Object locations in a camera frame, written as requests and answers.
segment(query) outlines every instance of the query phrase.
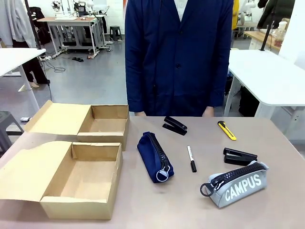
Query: stapler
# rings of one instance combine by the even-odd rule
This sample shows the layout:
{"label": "stapler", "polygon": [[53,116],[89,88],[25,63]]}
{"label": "stapler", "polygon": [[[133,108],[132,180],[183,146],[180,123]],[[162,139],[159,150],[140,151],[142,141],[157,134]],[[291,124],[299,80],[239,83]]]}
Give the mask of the stapler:
{"label": "stapler", "polygon": [[176,119],[167,116],[164,118],[164,121],[168,124],[164,123],[162,126],[163,128],[174,131],[175,133],[183,136],[187,133],[187,126],[180,123]]}
{"label": "stapler", "polygon": [[247,166],[251,161],[257,161],[257,155],[235,149],[224,148],[224,162],[227,164]]}

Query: cardboard box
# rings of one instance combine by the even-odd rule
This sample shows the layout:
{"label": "cardboard box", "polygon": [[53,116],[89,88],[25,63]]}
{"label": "cardboard box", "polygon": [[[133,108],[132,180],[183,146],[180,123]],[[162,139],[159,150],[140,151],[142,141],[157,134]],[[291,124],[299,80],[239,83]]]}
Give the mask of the cardboard box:
{"label": "cardboard box", "polygon": [[48,142],[0,169],[0,199],[40,202],[51,219],[111,219],[120,143]]}
{"label": "cardboard box", "polygon": [[50,100],[25,125],[25,131],[76,135],[80,142],[120,142],[125,150],[128,105],[57,104]]}

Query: navy blue jacket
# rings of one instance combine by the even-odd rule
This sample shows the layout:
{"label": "navy blue jacket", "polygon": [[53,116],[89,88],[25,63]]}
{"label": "navy blue jacket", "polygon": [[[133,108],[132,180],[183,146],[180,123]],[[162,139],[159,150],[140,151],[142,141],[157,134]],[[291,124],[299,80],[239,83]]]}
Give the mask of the navy blue jacket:
{"label": "navy blue jacket", "polygon": [[221,106],[229,64],[233,0],[128,0],[125,18],[130,111],[202,116]]}

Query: box lid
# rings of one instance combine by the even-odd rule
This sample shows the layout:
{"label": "box lid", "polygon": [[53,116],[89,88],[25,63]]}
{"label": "box lid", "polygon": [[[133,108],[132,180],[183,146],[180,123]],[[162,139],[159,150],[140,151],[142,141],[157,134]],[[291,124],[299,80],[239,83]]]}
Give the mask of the box lid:
{"label": "box lid", "polygon": [[56,104],[48,100],[25,125],[27,132],[77,135],[91,105]]}
{"label": "box lid", "polygon": [[21,150],[0,169],[0,199],[39,202],[72,142],[48,142]]}

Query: person's right hand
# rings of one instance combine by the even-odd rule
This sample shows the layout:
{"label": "person's right hand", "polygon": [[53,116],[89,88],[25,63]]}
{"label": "person's right hand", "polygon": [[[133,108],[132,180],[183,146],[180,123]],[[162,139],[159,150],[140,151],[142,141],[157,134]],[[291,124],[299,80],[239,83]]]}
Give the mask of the person's right hand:
{"label": "person's right hand", "polygon": [[135,112],[135,113],[134,113],[134,115],[135,115],[135,116],[142,116],[142,117],[146,117],[146,114],[145,114],[145,112],[144,112],[144,111],[142,111],[142,112]]}

